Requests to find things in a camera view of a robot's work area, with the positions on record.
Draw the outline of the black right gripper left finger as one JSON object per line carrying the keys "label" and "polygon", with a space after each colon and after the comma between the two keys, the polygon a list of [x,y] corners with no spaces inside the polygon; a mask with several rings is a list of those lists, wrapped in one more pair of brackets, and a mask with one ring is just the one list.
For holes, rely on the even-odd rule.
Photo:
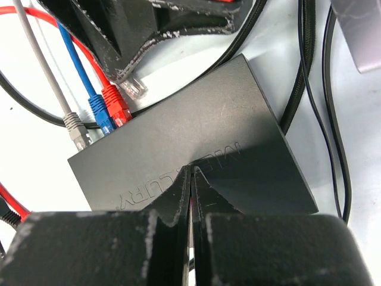
{"label": "black right gripper left finger", "polygon": [[18,228],[2,285],[186,285],[191,169],[141,211],[42,212]]}

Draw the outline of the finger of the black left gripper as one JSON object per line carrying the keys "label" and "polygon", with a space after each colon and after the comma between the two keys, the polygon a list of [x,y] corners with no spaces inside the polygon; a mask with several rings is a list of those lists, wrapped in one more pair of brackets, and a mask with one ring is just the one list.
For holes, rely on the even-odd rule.
{"label": "finger of the black left gripper", "polygon": [[149,1],[39,1],[93,55],[109,80],[120,83],[155,44]]}
{"label": "finger of the black left gripper", "polygon": [[150,1],[163,36],[228,35],[235,29],[239,1]]}

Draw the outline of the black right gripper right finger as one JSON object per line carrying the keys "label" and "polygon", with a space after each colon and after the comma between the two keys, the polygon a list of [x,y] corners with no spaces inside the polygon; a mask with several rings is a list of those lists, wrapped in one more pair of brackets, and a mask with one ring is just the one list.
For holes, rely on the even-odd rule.
{"label": "black right gripper right finger", "polygon": [[197,285],[371,285],[345,223],[329,215],[242,214],[192,169]]}

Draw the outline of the black network switch box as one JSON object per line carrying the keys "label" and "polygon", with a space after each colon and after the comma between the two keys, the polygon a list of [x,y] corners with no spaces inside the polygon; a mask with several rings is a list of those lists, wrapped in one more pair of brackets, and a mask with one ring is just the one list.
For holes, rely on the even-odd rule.
{"label": "black network switch box", "polygon": [[69,159],[92,210],[142,210],[193,164],[242,213],[316,213],[243,55]]}

